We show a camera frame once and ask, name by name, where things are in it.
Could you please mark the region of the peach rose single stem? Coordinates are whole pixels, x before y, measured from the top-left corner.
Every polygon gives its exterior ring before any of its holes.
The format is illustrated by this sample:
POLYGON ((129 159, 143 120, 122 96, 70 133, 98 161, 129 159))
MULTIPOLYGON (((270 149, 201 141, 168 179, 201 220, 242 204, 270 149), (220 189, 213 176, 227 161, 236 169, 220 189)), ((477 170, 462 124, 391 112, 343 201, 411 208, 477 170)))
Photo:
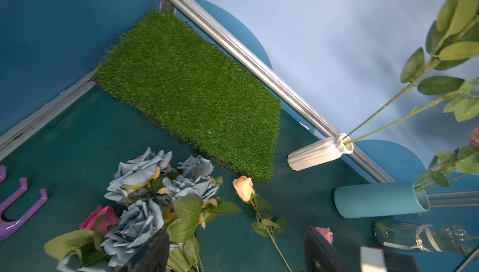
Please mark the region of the peach rose single stem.
POLYGON ((256 222, 251 224, 252 229, 261 237, 269 238, 274 244, 281 259, 289 272, 292 271, 287 259, 277 244, 275 234, 284 233, 288 227, 286 217, 277 217, 273 214, 273 207, 266 198, 256 194, 251 178, 241 176, 233 181, 233 187, 239 198, 254 209, 256 222))

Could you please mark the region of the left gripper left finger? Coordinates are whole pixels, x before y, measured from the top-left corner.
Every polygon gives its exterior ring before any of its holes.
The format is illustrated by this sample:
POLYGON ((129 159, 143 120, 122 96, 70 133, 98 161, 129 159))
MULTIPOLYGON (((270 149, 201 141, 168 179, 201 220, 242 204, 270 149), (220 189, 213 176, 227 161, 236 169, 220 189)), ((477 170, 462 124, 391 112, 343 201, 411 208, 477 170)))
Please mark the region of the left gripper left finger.
POLYGON ((119 272, 165 272, 170 254, 170 241, 162 228, 121 268, 119 272))

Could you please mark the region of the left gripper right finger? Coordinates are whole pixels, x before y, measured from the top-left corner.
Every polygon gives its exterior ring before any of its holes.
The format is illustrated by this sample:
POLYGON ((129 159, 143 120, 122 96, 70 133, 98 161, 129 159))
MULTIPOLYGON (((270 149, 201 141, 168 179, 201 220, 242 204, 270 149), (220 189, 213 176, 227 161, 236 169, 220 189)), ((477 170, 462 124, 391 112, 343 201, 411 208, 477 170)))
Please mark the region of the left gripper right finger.
POLYGON ((313 226, 304 232, 304 258, 307 272, 359 271, 313 226))

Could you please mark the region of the blue hydrangea bunch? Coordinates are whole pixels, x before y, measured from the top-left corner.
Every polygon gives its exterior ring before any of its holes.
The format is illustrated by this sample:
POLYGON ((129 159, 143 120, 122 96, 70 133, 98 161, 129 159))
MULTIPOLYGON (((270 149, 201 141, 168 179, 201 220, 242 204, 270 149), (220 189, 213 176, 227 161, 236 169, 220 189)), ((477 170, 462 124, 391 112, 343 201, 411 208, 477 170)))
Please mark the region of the blue hydrangea bunch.
POLYGON ((118 203, 118 225, 106 234, 98 229, 65 233, 44 245, 60 272, 118 272, 162 228, 170 241, 166 272, 202 270, 197 228, 219 215, 239 213, 239 206, 222 200, 221 178, 202 157, 189 157, 172 167, 171 152, 152 152, 119 163, 105 198, 118 203))

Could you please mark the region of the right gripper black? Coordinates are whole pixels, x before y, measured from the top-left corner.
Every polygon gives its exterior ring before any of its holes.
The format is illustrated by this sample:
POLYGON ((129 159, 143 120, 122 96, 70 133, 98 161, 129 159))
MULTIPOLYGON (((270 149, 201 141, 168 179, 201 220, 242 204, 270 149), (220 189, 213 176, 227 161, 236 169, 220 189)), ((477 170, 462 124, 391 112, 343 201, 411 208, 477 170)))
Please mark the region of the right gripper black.
POLYGON ((385 266, 387 272, 419 272, 419 268, 412 256, 385 253, 385 266))

